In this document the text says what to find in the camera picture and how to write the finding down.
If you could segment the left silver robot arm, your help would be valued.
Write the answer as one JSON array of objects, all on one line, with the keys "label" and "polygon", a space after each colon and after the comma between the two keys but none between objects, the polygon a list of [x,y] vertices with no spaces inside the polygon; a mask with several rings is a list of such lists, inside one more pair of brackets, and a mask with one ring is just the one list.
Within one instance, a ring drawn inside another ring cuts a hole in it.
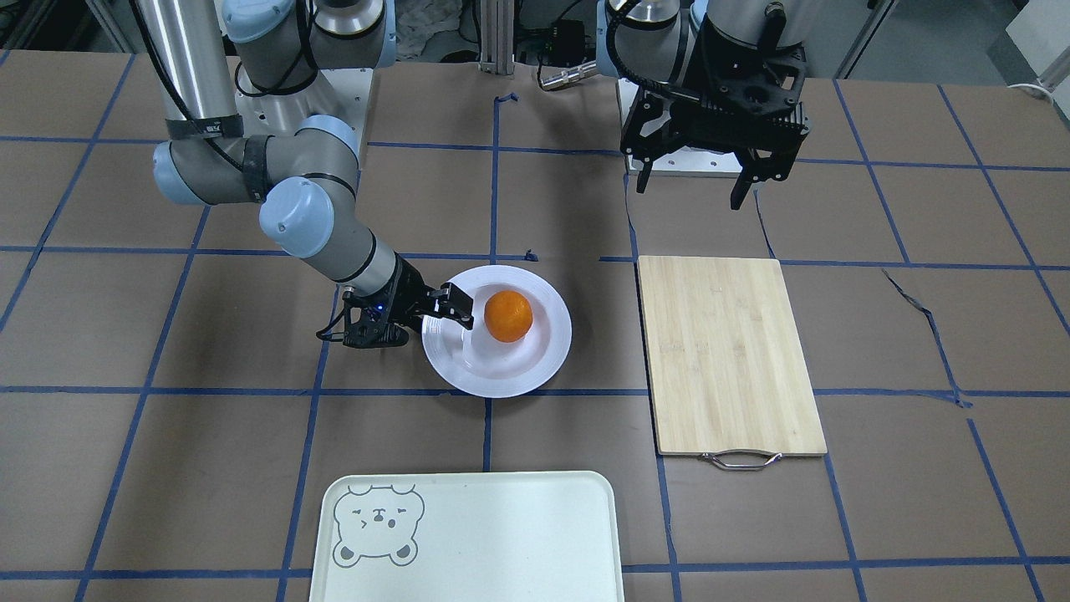
[{"label": "left silver robot arm", "polygon": [[821,1],[600,1],[599,72],[637,87],[620,151],[654,163],[689,146],[733,154],[731,207],[790,176],[811,132],[800,93]]}]

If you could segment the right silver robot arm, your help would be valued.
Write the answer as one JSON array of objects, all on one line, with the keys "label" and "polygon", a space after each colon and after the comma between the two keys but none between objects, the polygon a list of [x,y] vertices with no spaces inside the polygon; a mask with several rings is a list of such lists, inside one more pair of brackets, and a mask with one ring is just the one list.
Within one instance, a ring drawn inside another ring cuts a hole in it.
[{"label": "right silver robot arm", "polygon": [[406,345],[423,320],[473,328],[473,300],[421,272],[355,214],[358,133],[328,70],[396,59],[391,1],[133,1],[171,138],[153,175],[183,205],[256,203],[264,235],[343,290],[317,333],[348,348]]}]

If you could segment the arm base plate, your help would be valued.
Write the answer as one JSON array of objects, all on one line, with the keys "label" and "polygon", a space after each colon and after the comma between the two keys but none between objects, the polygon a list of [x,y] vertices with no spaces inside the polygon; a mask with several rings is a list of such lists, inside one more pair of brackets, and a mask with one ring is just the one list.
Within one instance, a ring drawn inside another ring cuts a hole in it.
[{"label": "arm base plate", "polygon": [[[639,93],[638,84],[618,79],[620,125],[626,126],[631,106]],[[732,153],[681,146],[652,163],[652,176],[719,176],[738,177],[742,164]]]},{"label": "arm base plate", "polygon": [[318,73],[305,90],[284,96],[251,98],[251,80],[244,70],[236,70],[238,113],[243,117],[248,135],[291,135],[297,133],[299,123],[310,115],[334,115],[347,123],[356,139],[358,161],[364,161],[366,130],[374,70],[324,70]]}]

